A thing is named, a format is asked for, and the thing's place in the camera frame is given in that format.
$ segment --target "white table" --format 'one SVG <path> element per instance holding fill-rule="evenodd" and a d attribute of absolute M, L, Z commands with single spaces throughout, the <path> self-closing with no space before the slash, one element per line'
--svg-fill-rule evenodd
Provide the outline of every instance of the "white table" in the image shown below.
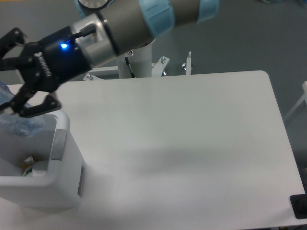
<path fill-rule="evenodd" d="M 44 210 L 0 199 L 1 230 L 307 223 L 289 201 L 304 189 L 266 73 L 69 82 L 59 98 L 88 164 L 83 203 Z"/>

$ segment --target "black object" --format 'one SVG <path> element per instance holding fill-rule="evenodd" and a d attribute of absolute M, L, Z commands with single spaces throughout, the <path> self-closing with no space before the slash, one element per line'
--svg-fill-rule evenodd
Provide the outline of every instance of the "black object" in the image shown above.
<path fill-rule="evenodd" d="M 33 117 L 61 108 L 55 91 L 76 76 L 92 69 L 76 38 L 96 33 L 90 24 L 76 34 L 65 27 L 39 42 L 26 43 L 26 36 L 14 28 L 0 38 L 0 71 L 19 70 L 25 84 L 10 102 L 0 105 L 0 113 L 11 108 L 20 117 Z M 16 46 L 24 46 L 19 57 L 4 58 Z M 38 91 L 50 93 L 40 105 L 25 107 L 26 102 Z"/>
<path fill-rule="evenodd" d="M 290 196 L 294 215 L 297 219 L 307 219 L 307 194 Z"/>
<path fill-rule="evenodd" d="M 135 75 L 134 75 L 134 72 L 133 72 L 133 70 L 132 70 L 132 67 L 131 67 L 131 64 L 130 64 L 130 62 L 129 62 L 128 57 L 125 57 L 125 61 L 126 61 L 126 64 L 127 64 L 128 68 L 129 68 L 131 78 L 136 78 Z"/>

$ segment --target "blue led light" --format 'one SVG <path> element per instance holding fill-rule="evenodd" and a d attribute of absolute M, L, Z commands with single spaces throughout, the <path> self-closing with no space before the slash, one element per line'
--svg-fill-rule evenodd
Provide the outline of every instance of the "blue led light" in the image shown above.
<path fill-rule="evenodd" d="M 68 45 L 65 44 L 65 43 L 61 43 L 60 45 L 61 45 L 62 49 L 67 49 L 68 48 Z"/>

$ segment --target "blue plastic bag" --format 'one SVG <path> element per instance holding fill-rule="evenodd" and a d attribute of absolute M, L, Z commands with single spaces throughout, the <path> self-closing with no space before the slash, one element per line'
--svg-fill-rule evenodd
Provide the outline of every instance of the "blue plastic bag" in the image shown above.
<path fill-rule="evenodd" d="M 0 104 L 10 101 L 13 98 L 10 89 L 0 82 Z M 18 114 L 9 115 L 6 113 L 0 114 L 0 130 L 6 130 L 10 133 L 23 136 L 32 137 L 45 128 L 45 121 L 43 116 L 33 118 L 21 118 Z"/>

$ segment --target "white box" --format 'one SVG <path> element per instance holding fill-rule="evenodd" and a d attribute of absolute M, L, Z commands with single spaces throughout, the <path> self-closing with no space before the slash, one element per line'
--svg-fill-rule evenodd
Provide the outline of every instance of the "white box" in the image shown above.
<path fill-rule="evenodd" d="M 26 207 L 76 207 L 85 161 L 66 113 L 44 117 L 46 128 L 32 138 L 0 131 L 0 197 Z M 22 177 L 22 164 L 30 156 L 49 160 L 45 175 Z"/>

